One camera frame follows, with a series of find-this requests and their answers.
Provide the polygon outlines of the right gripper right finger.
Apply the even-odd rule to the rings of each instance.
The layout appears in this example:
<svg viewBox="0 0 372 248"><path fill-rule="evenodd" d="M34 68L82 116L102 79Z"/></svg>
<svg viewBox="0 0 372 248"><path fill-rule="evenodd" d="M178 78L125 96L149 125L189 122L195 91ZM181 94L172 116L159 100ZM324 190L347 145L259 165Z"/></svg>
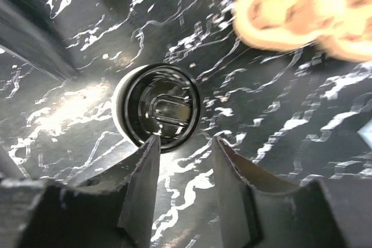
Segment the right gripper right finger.
<svg viewBox="0 0 372 248"><path fill-rule="evenodd" d="M370 247L371 181L314 179L298 186L212 140L224 247Z"/></svg>

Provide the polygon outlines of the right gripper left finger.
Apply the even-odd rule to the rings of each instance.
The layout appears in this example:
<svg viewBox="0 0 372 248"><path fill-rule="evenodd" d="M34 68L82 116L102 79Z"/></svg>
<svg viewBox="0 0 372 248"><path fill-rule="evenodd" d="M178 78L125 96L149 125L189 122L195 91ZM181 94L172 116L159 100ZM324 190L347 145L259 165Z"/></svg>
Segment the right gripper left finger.
<svg viewBox="0 0 372 248"><path fill-rule="evenodd" d="M26 178L1 151L2 247L149 247L160 139L104 172L67 184Z"/></svg>

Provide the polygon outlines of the brown paper cup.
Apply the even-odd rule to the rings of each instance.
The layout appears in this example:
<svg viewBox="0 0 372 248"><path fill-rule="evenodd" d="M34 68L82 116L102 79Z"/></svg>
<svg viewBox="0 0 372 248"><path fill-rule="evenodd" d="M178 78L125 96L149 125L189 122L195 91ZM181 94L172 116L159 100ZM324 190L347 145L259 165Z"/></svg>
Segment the brown paper cup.
<svg viewBox="0 0 372 248"><path fill-rule="evenodd" d="M129 132L125 130L124 124L124 116L123 116L123 109L124 105L123 102L125 100L125 91L130 87L130 84L132 83L132 80L135 79L135 75L149 67L149 64L143 65L140 67L137 67L131 71L129 71L127 74L125 74L119 83L116 85L115 90L113 92L113 95L111 97L111 113L112 113L112 119L114 122L115 127L117 128L119 134L129 143L132 143L133 145L139 147L143 143L143 141L135 141L135 139L130 136Z"/></svg>

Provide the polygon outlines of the black plastic cup lid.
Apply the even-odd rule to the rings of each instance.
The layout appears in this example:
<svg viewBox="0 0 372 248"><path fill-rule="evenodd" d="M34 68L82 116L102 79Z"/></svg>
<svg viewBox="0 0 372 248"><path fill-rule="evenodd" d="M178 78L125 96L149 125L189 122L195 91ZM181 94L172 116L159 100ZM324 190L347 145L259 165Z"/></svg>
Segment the black plastic cup lid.
<svg viewBox="0 0 372 248"><path fill-rule="evenodd" d="M125 136L140 146L157 135L162 153L186 143L195 133L202 113L195 80L179 67L165 63L136 68L124 84L120 104Z"/></svg>

